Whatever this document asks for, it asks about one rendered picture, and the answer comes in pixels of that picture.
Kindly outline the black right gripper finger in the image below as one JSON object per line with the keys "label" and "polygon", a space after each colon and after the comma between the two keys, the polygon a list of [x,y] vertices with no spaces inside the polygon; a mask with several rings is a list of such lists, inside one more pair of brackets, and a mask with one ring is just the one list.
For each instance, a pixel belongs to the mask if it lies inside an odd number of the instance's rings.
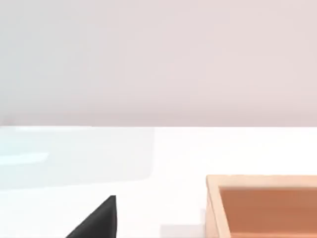
{"label": "black right gripper finger", "polygon": [[116,238],[116,196],[109,196],[65,238]]}

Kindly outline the shallow salmon-coloured box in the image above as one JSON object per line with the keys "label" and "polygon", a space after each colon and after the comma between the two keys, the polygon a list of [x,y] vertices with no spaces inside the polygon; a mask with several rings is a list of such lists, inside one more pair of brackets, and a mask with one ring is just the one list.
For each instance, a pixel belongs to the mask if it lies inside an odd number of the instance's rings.
{"label": "shallow salmon-coloured box", "polygon": [[317,238],[317,176],[208,175],[206,238]]}

